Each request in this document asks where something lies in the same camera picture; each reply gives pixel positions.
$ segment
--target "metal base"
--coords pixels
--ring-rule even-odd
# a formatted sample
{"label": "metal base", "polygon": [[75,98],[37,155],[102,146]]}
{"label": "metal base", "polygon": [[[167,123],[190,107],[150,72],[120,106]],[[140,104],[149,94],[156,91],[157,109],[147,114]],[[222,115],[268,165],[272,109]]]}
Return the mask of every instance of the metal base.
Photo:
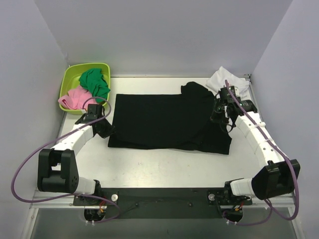
{"label": "metal base", "polygon": [[[207,219],[221,218],[214,194],[220,206],[233,206],[234,202],[223,200],[224,188],[103,188],[104,196],[111,200],[118,195],[116,203],[121,208],[119,219]],[[81,197],[74,198],[74,206],[99,205]],[[117,214],[117,209],[108,206],[106,218]]]}

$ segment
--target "lime green basket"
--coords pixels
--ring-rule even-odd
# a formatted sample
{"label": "lime green basket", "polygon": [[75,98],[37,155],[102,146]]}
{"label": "lime green basket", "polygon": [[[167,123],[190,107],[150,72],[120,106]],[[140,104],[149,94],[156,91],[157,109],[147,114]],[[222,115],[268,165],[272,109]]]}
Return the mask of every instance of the lime green basket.
{"label": "lime green basket", "polygon": [[[104,80],[106,81],[106,83],[108,83],[108,87],[110,89],[111,88],[110,67],[105,63],[85,63],[85,64],[70,66],[68,69],[66,69],[63,76],[63,80],[62,80],[61,89],[60,89],[60,97],[68,94],[69,90],[78,87],[80,85],[79,79],[81,75],[87,70],[90,70],[92,68],[102,69]],[[63,111],[66,111],[70,114],[73,114],[73,115],[83,114],[81,110],[70,110],[70,109],[64,108],[61,104],[59,105]]]}

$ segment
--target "green towel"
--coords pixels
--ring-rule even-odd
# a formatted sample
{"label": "green towel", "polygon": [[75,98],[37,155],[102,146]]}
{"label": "green towel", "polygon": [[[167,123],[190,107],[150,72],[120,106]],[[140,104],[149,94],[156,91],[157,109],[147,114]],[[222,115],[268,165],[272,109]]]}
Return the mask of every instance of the green towel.
{"label": "green towel", "polygon": [[[101,68],[92,68],[82,74],[79,79],[80,85],[88,90],[92,96],[99,96],[107,99],[110,89],[108,83],[103,79]],[[104,100],[96,99],[97,103],[103,102]]]}

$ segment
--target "screw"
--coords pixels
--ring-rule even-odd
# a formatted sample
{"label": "screw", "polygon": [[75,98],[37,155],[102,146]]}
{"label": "screw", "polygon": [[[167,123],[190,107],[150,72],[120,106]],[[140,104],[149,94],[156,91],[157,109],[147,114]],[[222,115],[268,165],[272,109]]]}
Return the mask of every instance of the screw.
{"label": "screw", "polygon": [[214,194],[209,194],[208,195],[208,199],[210,200],[210,201],[215,201],[215,195]]}

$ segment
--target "pink towel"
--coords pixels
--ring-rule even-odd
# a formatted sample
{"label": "pink towel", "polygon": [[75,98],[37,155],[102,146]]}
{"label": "pink towel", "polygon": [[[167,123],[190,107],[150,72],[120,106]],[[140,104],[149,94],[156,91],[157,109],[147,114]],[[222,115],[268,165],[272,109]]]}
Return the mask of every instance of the pink towel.
{"label": "pink towel", "polygon": [[[92,97],[92,94],[83,89],[82,86],[78,86],[75,89],[71,89],[68,91],[68,95],[62,96],[59,98],[58,102],[65,107],[66,109],[70,110],[81,110],[83,103]],[[95,99],[90,99],[84,106],[87,110],[88,104],[97,104]]]}

